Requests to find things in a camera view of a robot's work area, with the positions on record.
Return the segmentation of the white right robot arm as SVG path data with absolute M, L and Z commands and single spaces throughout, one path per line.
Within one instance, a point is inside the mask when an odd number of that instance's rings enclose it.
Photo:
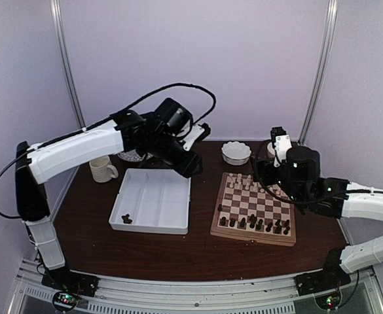
M 383 190 L 346 179 L 322 178 L 320 154 L 304 146 L 289 148 L 284 156 L 252 160 L 253 177 L 266 193 L 279 201 L 331 218 L 367 218 L 383 221 Z M 383 235 L 359 245 L 329 251 L 317 276 L 322 288 L 332 288 L 342 271 L 353 273 L 383 263 Z

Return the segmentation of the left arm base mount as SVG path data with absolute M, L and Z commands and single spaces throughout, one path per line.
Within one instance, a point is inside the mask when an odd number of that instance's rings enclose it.
M 45 274 L 41 280 L 41 284 L 46 287 L 88 297 L 95 296 L 98 283 L 98 277 L 73 272 L 66 265 L 55 270 L 45 268 Z

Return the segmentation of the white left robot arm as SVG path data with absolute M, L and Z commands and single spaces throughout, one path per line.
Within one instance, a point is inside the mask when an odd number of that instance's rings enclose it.
M 30 231 L 51 281 L 70 290 L 75 274 L 66 267 L 64 253 L 50 220 L 44 183 L 68 169 L 93 159 L 136 151 L 164 161 L 184 178 L 202 172 L 202 159 L 192 146 L 210 134 L 206 124 L 193 122 L 192 114 L 172 98 L 154 111 L 138 114 L 123 109 L 93 126 L 44 143 L 17 146 L 16 205 Z

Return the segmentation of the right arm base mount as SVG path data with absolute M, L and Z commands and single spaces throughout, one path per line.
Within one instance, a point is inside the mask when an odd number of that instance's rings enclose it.
M 340 266 L 344 247 L 329 251 L 321 270 L 295 276 L 299 296 L 338 289 L 351 283 L 351 278 Z

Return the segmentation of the white plastic compartment tray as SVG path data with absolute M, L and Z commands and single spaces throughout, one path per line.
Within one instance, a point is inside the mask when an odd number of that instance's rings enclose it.
M 109 224 L 114 230 L 186 235 L 191 180 L 171 169 L 127 169 Z M 130 215 L 131 224 L 122 216 Z

